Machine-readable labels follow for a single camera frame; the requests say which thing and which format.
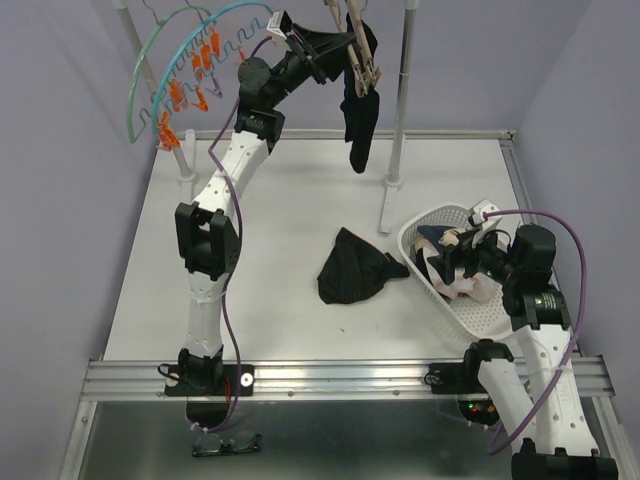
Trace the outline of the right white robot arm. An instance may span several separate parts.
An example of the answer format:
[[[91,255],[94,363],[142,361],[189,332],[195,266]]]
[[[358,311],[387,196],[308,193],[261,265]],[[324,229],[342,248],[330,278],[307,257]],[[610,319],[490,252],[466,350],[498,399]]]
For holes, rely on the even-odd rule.
[[[449,229],[443,250],[429,264],[450,284],[458,270],[482,273],[502,287],[502,302],[524,356],[528,381],[515,371],[504,343],[472,343],[460,366],[463,384],[484,389],[496,406],[511,449],[514,479],[616,479],[618,466],[604,457],[584,416],[571,365],[577,332],[562,293],[552,285],[555,236],[537,225],[517,229],[512,244],[495,231]]]

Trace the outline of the blue clip hanger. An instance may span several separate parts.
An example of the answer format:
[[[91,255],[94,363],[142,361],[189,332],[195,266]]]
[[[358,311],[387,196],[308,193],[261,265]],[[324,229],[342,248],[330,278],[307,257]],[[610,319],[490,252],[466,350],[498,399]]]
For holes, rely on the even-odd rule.
[[[268,14],[274,10],[268,4],[260,1],[240,1],[229,4],[219,10],[210,11],[205,7],[187,3],[167,15],[158,23],[140,52],[137,68],[142,66],[141,61],[146,58],[148,50],[153,45],[156,37],[162,29],[178,14],[193,10],[197,13],[200,24],[187,36],[169,62],[158,86],[151,94],[151,109],[143,109],[140,113],[142,119],[149,118],[153,122],[153,134],[162,137],[168,129],[168,120],[174,113],[179,112],[188,104],[187,91],[199,94],[201,83],[209,77],[214,89],[211,91],[216,96],[221,95],[221,90],[215,77],[215,67],[227,61],[234,52],[242,50],[242,43],[250,40],[266,25],[253,18],[247,29],[238,30],[233,40],[222,41],[219,38],[217,23],[219,19],[237,9],[248,7],[260,7]]]

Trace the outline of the navy underwear beige waistband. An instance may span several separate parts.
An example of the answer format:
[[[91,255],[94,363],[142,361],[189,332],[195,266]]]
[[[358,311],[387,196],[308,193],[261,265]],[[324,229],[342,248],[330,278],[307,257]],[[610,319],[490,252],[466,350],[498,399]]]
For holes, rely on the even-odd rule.
[[[456,248],[460,243],[459,236],[464,234],[466,230],[450,226],[421,225],[417,227],[417,232],[432,245],[438,254],[441,254],[446,249]]]

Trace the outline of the green clip hanger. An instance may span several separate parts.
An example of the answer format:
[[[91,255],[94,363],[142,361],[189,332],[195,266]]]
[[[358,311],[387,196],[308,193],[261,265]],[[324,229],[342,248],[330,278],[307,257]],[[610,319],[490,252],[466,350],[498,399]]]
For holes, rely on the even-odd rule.
[[[185,1],[184,6],[174,9],[163,18],[159,18],[155,10],[150,5],[148,5],[146,1],[143,1],[143,6],[147,8],[152,14],[152,17],[155,21],[155,28],[151,31],[146,41],[142,42],[129,10],[129,2],[113,1],[113,5],[118,12],[119,20],[124,27],[126,37],[133,50],[133,53],[137,56],[133,72],[131,74],[131,84],[126,110],[126,129],[128,140],[130,144],[135,144],[140,135],[146,129],[147,121],[151,118],[151,115],[149,113],[144,113],[142,116],[142,129],[139,131],[135,131],[133,108],[136,101],[138,83],[140,80],[143,80],[147,85],[147,89],[151,95],[155,94],[158,88],[154,72],[147,59],[147,55],[156,38],[177,15],[180,15],[187,11],[194,11],[199,17],[204,17],[204,15],[209,16],[212,13],[212,10],[209,7],[197,5],[191,3],[190,1]]]

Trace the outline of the black shorts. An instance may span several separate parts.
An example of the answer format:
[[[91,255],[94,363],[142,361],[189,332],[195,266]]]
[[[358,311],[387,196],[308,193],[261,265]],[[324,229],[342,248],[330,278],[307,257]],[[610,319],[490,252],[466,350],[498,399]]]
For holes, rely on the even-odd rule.
[[[356,174],[366,170],[373,136],[379,118],[380,96],[374,87],[358,97],[351,66],[344,71],[344,96],[340,104],[345,122],[344,141],[350,143],[349,161]]]
[[[409,275],[389,252],[342,227],[317,276],[318,295],[328,305],[354,304],[377,295],[389,281]]]

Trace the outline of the pink plastic bag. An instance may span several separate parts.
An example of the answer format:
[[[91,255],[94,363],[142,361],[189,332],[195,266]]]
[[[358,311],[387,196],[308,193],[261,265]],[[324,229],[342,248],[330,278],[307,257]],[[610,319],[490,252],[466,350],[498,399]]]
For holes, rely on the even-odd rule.
[[[498,293],[497,282],[482,273],[464,278],[463,269],[457,269],[454,281],[446,285],[436,269],[428,262],[429,258],[439,256],[442,248],[435,247],[429,240],[418,240],[411,246],[410,252],[414,255],[414,264],[422,276],[447,301],[466,296],[480,304],[487,304]]]

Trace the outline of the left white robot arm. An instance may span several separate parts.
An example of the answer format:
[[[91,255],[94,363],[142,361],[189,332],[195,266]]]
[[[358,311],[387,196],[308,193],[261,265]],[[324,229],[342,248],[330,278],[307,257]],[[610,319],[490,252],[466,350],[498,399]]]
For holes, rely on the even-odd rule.
[[[237,117],[230,144],[202,191],[175,210],[178,251],[189,273],[186,340],[175,364],[162,364],[168,396],[222,395],[232,387],[223,366],[221,320],[229,280],[242,249],[239,199],[278,142],[285,117],[277,106],[308,79],[335,81],[356,42],[352,32],[325,33],[293,23],[271,33],[287,44],[275,65],[252,55],[238,69]]]

